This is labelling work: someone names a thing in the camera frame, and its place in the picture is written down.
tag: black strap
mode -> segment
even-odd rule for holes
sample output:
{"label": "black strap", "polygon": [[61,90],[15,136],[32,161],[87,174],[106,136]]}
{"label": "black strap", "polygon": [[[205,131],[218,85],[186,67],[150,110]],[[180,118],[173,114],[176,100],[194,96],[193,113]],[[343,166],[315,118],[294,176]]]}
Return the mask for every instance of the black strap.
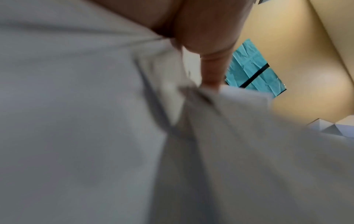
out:
{"label": "black strap", "polygon": [[269,68],[269,64],[265,64],[261,69],[259,69],[249,80],[245,81],[244,84],[240,86],[240,88],[246,88],[251,82],[253,82],[260,74],[262,74],[267,68]]}

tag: gray triangle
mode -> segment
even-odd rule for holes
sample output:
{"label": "gray triangle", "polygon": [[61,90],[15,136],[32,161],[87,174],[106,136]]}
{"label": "gray triangle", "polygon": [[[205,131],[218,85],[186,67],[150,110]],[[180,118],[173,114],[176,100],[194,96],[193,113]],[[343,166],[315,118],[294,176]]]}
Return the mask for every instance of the gray triangle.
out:
{"label": "gray triangle", "polygon": [[322,133],[326,133],[326,134],[331,134],[331,135],[339,135],[339,136],[343,136],[342,133],[340,132],[340,130],[336,127],[336,125],[331,125],[328,128],[324,129],[323,131],[321,131]]}

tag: person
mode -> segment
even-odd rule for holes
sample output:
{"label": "person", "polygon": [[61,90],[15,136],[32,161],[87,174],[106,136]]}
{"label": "person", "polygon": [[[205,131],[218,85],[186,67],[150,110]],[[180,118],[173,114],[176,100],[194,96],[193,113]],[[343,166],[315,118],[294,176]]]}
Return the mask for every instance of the person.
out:
{"label": "person", "polygon": [[92,0],[200,54],[202,85],[218,89],[254,0]]}

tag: wall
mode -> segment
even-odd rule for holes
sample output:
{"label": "wall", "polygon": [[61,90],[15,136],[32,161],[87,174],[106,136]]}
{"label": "wall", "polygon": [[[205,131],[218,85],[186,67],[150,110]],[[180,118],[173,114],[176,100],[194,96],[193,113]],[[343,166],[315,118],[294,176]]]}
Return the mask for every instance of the wall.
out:
{"label": "wall", "polygon": [[310,1],[354,79],[354,1]]}
{"label": "wall", "polygon": [[307,0],[255,5],[235,50],[250,38],[287,86],[273,110],[306,124],[354,114],[354,85]]}

